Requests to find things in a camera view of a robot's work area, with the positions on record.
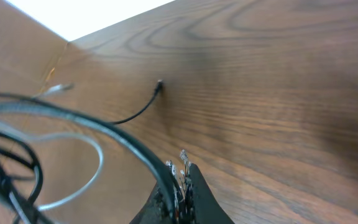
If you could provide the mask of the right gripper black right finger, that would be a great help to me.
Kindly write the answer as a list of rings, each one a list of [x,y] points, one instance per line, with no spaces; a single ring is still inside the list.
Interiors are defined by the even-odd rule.
[[[185,165],[186,200],[192,222],[196,224],[234,224],[221,208],[199,167],[192,163],[183,149],[180,158]]]

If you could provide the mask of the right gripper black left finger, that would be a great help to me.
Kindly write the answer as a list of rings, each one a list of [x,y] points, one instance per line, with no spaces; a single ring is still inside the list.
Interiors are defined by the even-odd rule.
[[[155,184],[144,206],[130,221],[130,224],[179,223],[179,185],[177,182],[177,167],[171,160],[166,161],[165,165],[169,168],[173,180],[175,211],[170,215],[161,189],[158,184]]]

